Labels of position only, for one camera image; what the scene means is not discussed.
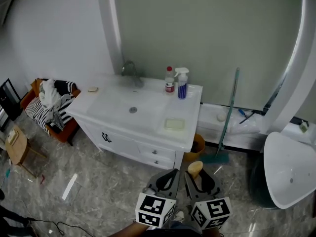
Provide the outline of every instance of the mop head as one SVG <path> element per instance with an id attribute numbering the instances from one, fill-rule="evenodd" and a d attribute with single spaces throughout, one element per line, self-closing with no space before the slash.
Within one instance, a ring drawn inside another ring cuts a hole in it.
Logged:
<path id="1" fill-rule="evenodd" d="M 203 163 L 228 163 L 229 162 L 229 154 L 225 151 L 220 151 L 217 155 L 207 154 L 200 156 L 200 161 Z"/>

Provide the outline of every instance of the gray tile floor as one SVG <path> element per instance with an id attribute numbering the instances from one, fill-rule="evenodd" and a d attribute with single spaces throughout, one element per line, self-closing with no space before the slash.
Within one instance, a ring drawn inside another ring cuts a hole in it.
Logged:
<path id="1" fill-rule="evenodd" d="M 29 154 L 25 164 L 36 173 L 35 180 L 17 166 L 9 166 L 6 152 L 0 153 L 0 185 L 6 194 L 1 203 L 22 216 L 63 221 L 78 225 L 96 237 L 110 235 L 129 225 L 139 193 L 159 169 L 122 158 L 110 152 L 99 152 L 82 130 L 74 137 L 74 146 L 49 137 L 24 113 L 15 123 L 25 132 L 35 149 L 48 156 L 42 159 Z M 205 164 L 221 181 L 231 199 L 233 215 L 221 229 L 225 237 L 307 237 L 316 227 L 311 218 L 314 196 L 310 195 L 286 210 L 266 210 L 253 203 L 248 193 L 248 176 L 254 156 L 230 152 L 227 165 Z M 188 164 L 183 163 L 183 173 Z M 5 173 L 10 169 L 8 178 Z M 63 192 L 74 174 L 78 177 L 65 200 Z M 186 210 L 189 199 L 181 178 L 178 206 Z M 42 237 L 60 236 L 54 225 L 35 225 Z M 80 229 L 61 226 L 69 237 L 81 237 Z"/>

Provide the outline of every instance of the faucet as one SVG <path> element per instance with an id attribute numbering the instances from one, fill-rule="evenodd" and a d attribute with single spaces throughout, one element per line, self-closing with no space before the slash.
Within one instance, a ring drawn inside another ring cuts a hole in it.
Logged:
<path id="1" fill-rule="evenodd" d="M 134 80 L 134 84 L 137 88 L 142 88 L 144 86 L 144 82 L 140 80 L 139 75 L 137 74 L 136 68 L 135 68 L 135 64 L 133 61 L 126 61 L 122 67 L 122 72 L 121 75 L 122 77 L 125 75 L 126 73 L 126 69 L 128 68 L 128 66 L 131 65 L 131 70 L 132 70 L 132 76 L 133 76 L 133 80 Z"/>

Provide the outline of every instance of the plastic bag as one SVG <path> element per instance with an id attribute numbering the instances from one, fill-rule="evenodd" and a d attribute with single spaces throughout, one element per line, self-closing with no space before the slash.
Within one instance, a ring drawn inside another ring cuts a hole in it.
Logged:
<path id="1" fill-rule="evenodd" d="M 250 116 L 252 114 L 251 110 L 243 110 L 245 114 Z M 234 108 L 231 114 L 231 118 L 228 123 L 227 132 L 229 134 L 245 134 L 245 133 L 259 133 L 260 127 L 256 119 L 257 114 L 254 114 L 245 122 L 240 124 L 246 117 L 243 116 L 238 109 Z"/>

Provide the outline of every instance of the soap dish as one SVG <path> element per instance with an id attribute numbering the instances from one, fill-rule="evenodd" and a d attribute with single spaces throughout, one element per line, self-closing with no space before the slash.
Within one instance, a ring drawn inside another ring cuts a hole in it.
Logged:
<path id="1" fill-rule="evenodd" d="M 184 129 L 185 120 L 183 118 L 166 118 L 164 129 L 173 131 L 182 131 Z"/>

